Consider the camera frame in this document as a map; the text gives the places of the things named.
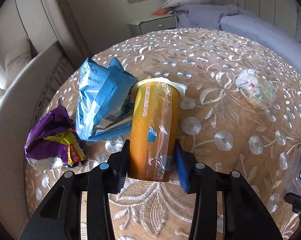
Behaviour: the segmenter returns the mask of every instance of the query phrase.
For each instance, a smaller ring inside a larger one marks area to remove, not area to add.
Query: pillow
[[[168,0],[161,8],[177,7],[186,4],[210,4],[212,0]]]
[[[30,40],[28,37],[15,43],[5,57],[6,85],[9,88],[20,71],[31,61]]]

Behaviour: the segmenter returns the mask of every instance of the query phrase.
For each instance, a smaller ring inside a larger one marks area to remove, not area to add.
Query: purple snack wrapper
[[[65,133],[74,127],[73,120],[62,105],[48,112],[29,132],[25,144],[25,156],[28,162],[36,170],[69,166],[69,146],[45,138]]]

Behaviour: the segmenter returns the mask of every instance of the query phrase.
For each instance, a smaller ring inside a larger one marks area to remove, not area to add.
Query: nightstand
[[[174,15],[147,16],[128,23],[132,37],[146,33],[176,29],[176,19]]]

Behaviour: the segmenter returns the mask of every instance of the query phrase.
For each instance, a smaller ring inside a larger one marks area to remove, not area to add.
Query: drawer
[[[148,22],[142,22],[140,24],[140,30],[142,34],[175,28],[176,22],[174,16],[159,18]]]

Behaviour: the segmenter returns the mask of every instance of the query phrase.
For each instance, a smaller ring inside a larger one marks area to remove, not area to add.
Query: clear plastic packaging
[[[267,109],[276,99],[277,89],[270,81],[258,76],[254,69],[244,69],[236,79],[235,85],[256,108]]]
[[[286,185],[285,193],[292,192],[301,196],[301,147],[295,150],[290,159],[283,183]]]
[[[186,87],[165,78],[136,84],[129,169],[130,178],[169,181],[177,130],[177,111]]]

